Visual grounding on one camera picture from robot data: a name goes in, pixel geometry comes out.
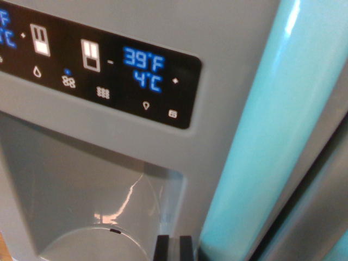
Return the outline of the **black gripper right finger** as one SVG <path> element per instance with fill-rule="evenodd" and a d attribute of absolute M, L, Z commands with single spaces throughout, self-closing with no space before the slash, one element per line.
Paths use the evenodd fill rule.
<path fill-rule="evenodd" d="M 194 261 L 192 237 L 189 235 L 183 235 L 179 238 L 179 260 Z"/>

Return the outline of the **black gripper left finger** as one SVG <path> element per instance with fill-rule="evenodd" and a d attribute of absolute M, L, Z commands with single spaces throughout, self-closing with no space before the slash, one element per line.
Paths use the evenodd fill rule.
<path fill-rule="evenodd" d="M 169 235 L 158 235 L 154 250 L 153 261 L 167 261 L 169 251 Z"/>

